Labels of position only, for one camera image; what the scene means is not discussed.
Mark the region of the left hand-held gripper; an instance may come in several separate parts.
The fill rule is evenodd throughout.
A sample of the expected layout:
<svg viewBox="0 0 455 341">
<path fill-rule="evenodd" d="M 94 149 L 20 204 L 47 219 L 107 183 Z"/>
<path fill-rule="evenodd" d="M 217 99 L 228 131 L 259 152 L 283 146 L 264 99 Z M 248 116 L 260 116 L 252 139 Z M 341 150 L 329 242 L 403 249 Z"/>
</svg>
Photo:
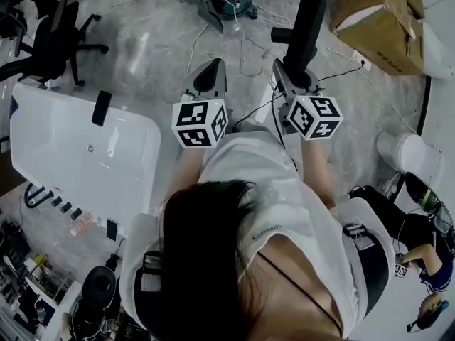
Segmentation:
<svg viewBox="0 0 455 341">
<path fill-rule="evenodd" d="M 224 60 L 212 59 L 185 79 L 180 102 L 173 105 L 171 121 L 171 129 L 183 148 L 218 145 L 228 124 L 226 93 Z"/>
</svg>

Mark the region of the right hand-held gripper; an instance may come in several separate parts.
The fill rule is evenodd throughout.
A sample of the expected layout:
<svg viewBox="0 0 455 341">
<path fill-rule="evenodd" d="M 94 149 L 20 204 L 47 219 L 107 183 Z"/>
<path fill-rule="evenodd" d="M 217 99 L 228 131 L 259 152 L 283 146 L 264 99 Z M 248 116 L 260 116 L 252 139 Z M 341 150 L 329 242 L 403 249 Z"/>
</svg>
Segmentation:
<svg viewBox="0 0 455 341">
<path fill-rule="evenodd" d="M 296 91 L 280 59 L 274 60 L 272 70 L 277 91 L 284 99 L 278 108 L 278 132 L 282 136 L 298 134 L 306 141 L 330 139 L 343 123 L 344 116 L 334 97 L 321 94 L 322 87 L 315 74 L 306 69 L 306 91 Z"/>
</svg>

